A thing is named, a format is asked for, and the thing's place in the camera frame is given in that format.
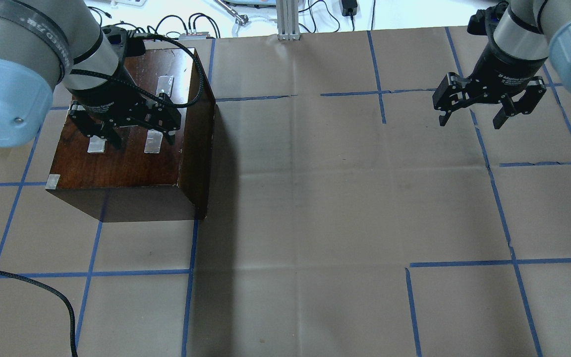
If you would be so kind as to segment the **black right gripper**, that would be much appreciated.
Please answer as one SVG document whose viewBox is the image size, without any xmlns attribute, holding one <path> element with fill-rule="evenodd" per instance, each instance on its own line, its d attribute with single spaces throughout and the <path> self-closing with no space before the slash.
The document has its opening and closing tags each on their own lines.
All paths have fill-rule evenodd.
<svg viewBox="0 0 571 357">
<path fill-rule="evenodd" d="M 438 122 L 446 126 L 452 113 L 472 104 L 500 104 L 493 118 L 494 129 L 500 129 L 516 115 L 528 115 L 548 90 L 537 75 L 543 59 L 515 59 L 487 45 L 473 72 L 463 77 L 448 72 L 433 94 L 433 106 L 440 111 Z"/>
</svg>

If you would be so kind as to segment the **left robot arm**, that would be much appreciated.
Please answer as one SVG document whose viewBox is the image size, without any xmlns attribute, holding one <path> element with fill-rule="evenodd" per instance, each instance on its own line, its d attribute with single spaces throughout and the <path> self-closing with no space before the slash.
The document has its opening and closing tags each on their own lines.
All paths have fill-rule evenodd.
<svg viewBox="0 0 571 357">
<path fill-rule="evenodd" d="M 120 149 L 116 128 L 137 125 L 173 144 L 179 111 L 165 93 L 147 100 L 125 68 L 143 54 L 142 37 L 101 27 L 82 0 L 0 0 L 0 147 L 38 133 L 58 84 L 82 135 Z"/>
</svg>

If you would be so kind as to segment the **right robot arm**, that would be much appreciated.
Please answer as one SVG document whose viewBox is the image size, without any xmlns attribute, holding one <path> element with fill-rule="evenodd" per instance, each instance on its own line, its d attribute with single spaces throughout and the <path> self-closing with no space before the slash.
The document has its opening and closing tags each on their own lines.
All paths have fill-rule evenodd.
<svg viewBox="0 0 571 357">
<path fill-rule="evenodd" d="M 500 104 L 493 125 L 529 115 L 546 93 L 537 72 L 548 60 L 571 93 L 571 0 L 501 0 L 478 10 L 467 24 L 487 45 L 469 77 L 449 72 L 433 94 L 441 126 L 459 109 Z"/>
</svg>

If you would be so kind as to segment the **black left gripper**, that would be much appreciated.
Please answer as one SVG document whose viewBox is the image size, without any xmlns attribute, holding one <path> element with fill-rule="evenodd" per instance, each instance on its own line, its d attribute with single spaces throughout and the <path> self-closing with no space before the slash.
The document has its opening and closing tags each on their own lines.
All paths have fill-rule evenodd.
<svg viewBox="0 0 571 357">
<path fill-rule="evenodd" d="M 120 150 L 122 139 L 114 126 L 139 125 L 161 132 L 169 145 L 176 142 L 176 131 L 181 127 L 181 113 L 177 108 L 147 99 L 132 87 L 111 80 L 95 88 L 71 89 L 70 92 L 84 107 L 70 108 L 70 121 L 88 138 L 106 139 Z"/>
</svg>

